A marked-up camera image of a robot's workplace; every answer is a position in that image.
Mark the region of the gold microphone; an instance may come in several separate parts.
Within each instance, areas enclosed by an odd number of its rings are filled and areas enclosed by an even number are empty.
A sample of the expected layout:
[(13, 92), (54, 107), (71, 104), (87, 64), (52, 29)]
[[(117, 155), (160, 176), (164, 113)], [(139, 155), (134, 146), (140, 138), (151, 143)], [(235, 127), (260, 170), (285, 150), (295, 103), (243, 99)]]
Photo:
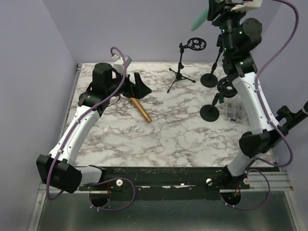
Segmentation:
[(129, 98), (130, 102), (136, 107), (136, 109), (140, 112), (142, 117), (145, 119), (146, 122), (151, 123), (152, 119), (144, 107), (141, 105), (138, 99), (136, 98)]

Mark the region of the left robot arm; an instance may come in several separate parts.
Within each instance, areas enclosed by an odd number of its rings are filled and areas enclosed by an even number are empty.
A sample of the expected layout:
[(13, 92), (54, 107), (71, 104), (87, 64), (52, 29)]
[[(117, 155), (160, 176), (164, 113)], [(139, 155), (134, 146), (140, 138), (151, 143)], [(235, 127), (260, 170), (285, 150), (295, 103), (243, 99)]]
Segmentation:
[(110, 104), (110, 98), (122, 95), (142, 99), (152, 92), (138, 72), (123, 76), (113, 65), (98, 63), (92, 71), (92, 81), (78, 98), (74, 118), (56, 146), (47, 154), (40, 155), (36, 165), (41, 181), (67, 193), (74, 193), (80, 185), (91, 184), (102, 190), (107, 179), (98, 167), (75, 167), (79, 150), (85, 138)]

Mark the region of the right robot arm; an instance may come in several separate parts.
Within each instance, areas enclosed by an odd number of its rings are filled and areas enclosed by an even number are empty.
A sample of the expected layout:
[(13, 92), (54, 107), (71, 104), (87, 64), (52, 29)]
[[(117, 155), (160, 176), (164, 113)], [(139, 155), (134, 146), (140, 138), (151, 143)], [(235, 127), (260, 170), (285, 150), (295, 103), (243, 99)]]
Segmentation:
[(257, 66), (251, 55), (262, 41), (262, 24), (255, 18), (241, 19), (246, 12), (259, 8), (261, 1), (211, 0), (207, 20), (221, 30), (223, 69), (238, 92), (247, 112), (250, 131), (239, 140), (240, 151), (225, 166), (222, 185), (228, 189), (239, 183), (250, 163), (269, 151), (281, 140), (280, 126), (272, 115), (265, 95), (257, 79)]

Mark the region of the mint green microphone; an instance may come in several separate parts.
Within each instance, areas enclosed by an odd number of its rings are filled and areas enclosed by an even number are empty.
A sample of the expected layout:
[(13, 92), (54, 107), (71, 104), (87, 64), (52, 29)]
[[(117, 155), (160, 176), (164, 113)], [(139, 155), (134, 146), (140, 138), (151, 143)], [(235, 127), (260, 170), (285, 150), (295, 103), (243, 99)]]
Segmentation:
[(191, 31), (197, 30), (205, 21), (207, 21), (208, 8), (206, 8), (191, 26)]

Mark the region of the black round-base shock-mount stand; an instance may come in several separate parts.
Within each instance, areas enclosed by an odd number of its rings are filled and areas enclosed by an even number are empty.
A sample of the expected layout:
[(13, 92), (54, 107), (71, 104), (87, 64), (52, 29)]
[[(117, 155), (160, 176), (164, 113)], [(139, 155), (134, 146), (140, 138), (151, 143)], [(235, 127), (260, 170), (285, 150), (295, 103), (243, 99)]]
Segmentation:
[[(217, 89), (217, 93), (222, 93), (224, 98), (232, 98), (238, 93), (228, 77), (224, 77), (218, 82)], [(216, 104), (217, 99), (215, 95), (211, 104), (204, 105), (200, 109), (200, 116), (203, 120), (214, 122), (219, 118), (219, 110), (216, 107)]]

